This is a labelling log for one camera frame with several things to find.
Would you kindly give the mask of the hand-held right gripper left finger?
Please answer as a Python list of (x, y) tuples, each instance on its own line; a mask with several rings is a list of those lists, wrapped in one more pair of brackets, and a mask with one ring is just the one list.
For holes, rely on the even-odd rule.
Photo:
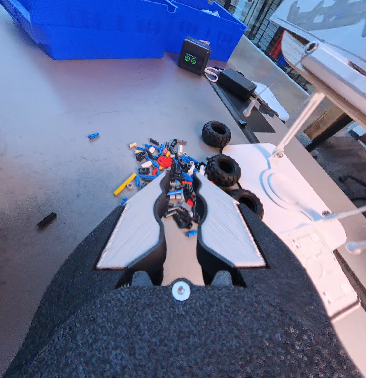
[(169, 172), (129, 199), (96, 264), (98, 270), (161, 270), (166, 260), (162, 216), (167, 210)]

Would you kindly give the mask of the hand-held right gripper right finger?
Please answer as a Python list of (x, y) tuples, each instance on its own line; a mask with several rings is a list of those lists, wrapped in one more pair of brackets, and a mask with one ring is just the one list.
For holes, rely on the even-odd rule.
[(201, 246), (232, 268), (265, 267), (238, 201), (200, 173), (194, 173), (194, 183), (196, 198), (204, 205), (198, 226)]

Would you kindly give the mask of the pile of small toy parts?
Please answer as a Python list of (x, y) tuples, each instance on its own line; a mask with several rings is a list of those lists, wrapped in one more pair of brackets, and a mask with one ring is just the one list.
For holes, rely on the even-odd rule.
[(167, 190), (167, 210), (165, 218), (172, 218), (178, 228), (190, 230), (193, 223), (198, 224), (200, 215), (196, 210), (196, 194), (193, 185), (193, 173), (204, 173), (206, 163), (191, 157), (184, 150), (186, 141), (173, 139), (159, 143), (150, 138), (144, 146), (136, 143), (129, 144), (134, 151), (135, 158), (140, 163), (135, 177), (126, 184), (131, 189), (135, 184), (138, 191), (147, 187), (163, 172), (169, 176)]

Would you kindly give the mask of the grey desk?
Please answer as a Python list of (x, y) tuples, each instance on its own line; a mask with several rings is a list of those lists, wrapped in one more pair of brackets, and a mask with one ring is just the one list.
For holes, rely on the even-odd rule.
[[(366, 377), (366, 313), (334, 320), (293, 253), (242, 208), (266, 268), (202, 284), (195, 238), (173, 223), (166, 286), (97, 270), (121, 215), (126, 144), (229, 122), (205, 79), (171, 59), (57, 62), (0, 6), (0, 376)], [(89, 140), (88, 135), (100, 136)], [(40, 222), (57, 214), (44, 229)]]

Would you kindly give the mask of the black toy tyre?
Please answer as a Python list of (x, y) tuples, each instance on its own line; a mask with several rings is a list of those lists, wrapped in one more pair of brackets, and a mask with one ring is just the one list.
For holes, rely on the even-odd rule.
[(202, 131), (204, 142), (215, 148), (225, 147), (231, 140), (231, 130), (222, 122), (212, 120), (204, 124)]
[(232, 187), (241, 177), (241, 168), (230, 156), (216, 154), (208, 159), (205, 173), (217, 186)]
[(264, 216), (264, 207), (261, 200), (251, 191), (246, 189), (235, 189), (229, 195), (239, 204), (247, 206), (260, 220)]

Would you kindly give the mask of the yellow toy axle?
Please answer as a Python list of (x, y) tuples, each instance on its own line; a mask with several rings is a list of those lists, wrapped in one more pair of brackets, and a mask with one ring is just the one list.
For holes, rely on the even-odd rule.
[(136, 173), (133, 173), (128, 177), (115, 191), (114, 191), (114, 196), (118, 196), (126, 187), (128, 184), (133, 183), (133, 180), (136, 178)]

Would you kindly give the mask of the metal book stand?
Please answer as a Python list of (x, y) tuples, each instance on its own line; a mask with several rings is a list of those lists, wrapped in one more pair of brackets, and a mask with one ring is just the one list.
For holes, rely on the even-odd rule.
[(269, 143), (230, 145), (224, 149), (241, 166), (240, 183), (265, 207), (264, 222), (295, 253), (331, 253), (346, 242), (340, 220), (366, 212), (366, 205), (337, 214), (324, 202), (286, 156), (284, 149), (327, 95), (348, 115), (366, 126), (366, 71), (344, 52), (316, 40), (285, 56), (308, 73), (316, 90), (304, 103), (277, 146)]

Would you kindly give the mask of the black toy pin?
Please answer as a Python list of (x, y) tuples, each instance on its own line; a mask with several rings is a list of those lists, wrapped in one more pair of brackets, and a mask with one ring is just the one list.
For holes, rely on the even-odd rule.
[(57, 214), (55, 212), (51, 212), (46, 217), (44, 217), (40, 222), (37, 223), (37, 227), (38, 229), (44, 229), (56, 219), (57, 219)]

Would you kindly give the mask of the white sticker sheet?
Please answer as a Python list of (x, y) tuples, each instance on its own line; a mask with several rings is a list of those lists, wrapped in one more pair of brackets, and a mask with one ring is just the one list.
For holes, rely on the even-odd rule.
[(319, 231), (306, 226), (282, 233), (280, 239), (305, 268), (330, 319), (360, 306), (358, 294)]

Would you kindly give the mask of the white paper sheet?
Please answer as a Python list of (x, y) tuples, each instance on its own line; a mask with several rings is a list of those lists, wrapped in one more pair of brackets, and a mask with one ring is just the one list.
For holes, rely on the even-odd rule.
[(286, 109), (280, 104), (273, 92), (267, 87), (267, 85), (253, 81), (256, 85), (256, 93), (259, 95), (259, 99), (266, 103), (279, 116), (283, 122), (288, 121), (289, 114)]

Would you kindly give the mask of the black power adapter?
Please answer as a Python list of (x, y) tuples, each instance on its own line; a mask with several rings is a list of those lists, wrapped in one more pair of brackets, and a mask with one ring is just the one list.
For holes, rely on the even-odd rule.
[(220, 70), (217, 82), (242, 100), (248, 100), (257, 88), (254, 82), (232, 68)]

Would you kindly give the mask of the black timer device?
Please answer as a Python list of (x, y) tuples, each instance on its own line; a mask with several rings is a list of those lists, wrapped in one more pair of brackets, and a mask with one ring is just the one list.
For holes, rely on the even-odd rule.
[(200, 40), (187, 36), (181, 47), (178, 67), (202, 76), (210, 57), (210, 46)]

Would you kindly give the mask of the toy instruction booklet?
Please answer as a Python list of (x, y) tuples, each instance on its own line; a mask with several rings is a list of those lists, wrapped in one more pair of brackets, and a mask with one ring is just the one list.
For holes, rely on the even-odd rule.
[(366, 65), (366, 0), (285, 0), (270, 21), (305, 40), (324, 42)]

